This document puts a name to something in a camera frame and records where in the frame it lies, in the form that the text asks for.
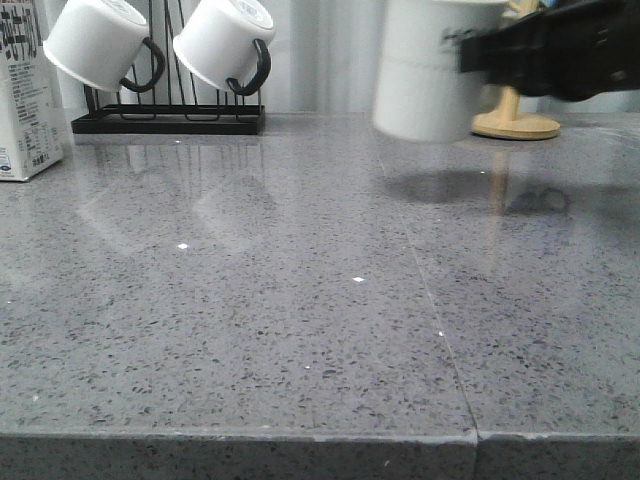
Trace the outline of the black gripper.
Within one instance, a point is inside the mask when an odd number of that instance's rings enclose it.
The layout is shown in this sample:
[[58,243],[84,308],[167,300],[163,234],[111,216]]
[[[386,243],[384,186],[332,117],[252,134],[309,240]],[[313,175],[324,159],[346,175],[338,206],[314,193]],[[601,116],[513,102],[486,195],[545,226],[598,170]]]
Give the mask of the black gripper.
[[464,39],[459,71],[490,84],[568,102],[639,88],[639,3],[559,1]]

